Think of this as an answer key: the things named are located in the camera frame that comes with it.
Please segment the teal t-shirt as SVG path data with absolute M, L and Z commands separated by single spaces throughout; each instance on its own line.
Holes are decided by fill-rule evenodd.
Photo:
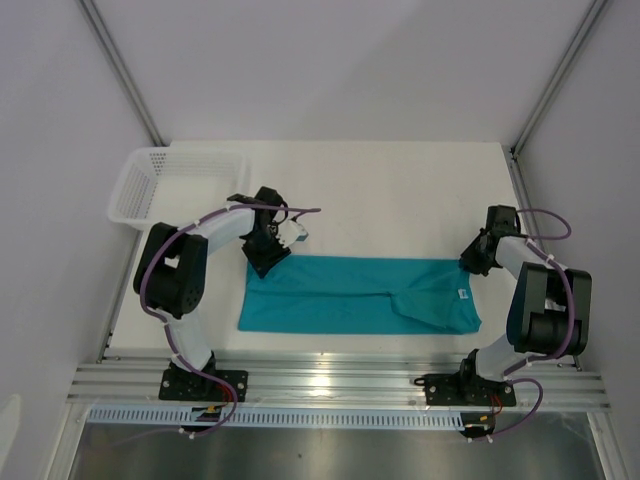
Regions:
M 247 271 L 238 327 L 305 335 L 468 335 L 470 275 L 453 259 L 293 255 Z

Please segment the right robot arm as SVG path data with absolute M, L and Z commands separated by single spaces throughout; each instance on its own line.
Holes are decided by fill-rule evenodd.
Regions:
M 459 259 L 472 275 L 504 269 L 516 280 L 505 334 L 460 365 L 456 389 L 468 403 L 506 389 L 511 374 L 533 363 L 582 353 L 588 341 L 591 275 L 544 252 L 523 232 L 519 214 L 511 206 L 490 206 L 485 226 Z

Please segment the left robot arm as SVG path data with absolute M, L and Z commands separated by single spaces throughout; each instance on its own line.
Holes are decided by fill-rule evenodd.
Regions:
M 288 221 L 286 201 L 263 186 L 253 197 L 230 196 L 221 208 L 181 228 L 163 222 L 151 228 L 133 288 L 143 311 L 161 322 L 172 364 L 184 372 L 181 385 L 192 398 L 209 398 L 220 380 L 196 314 L 209 256 L 240 239 L 249 265 L 263 278 L 291 254 L 280 234 Z

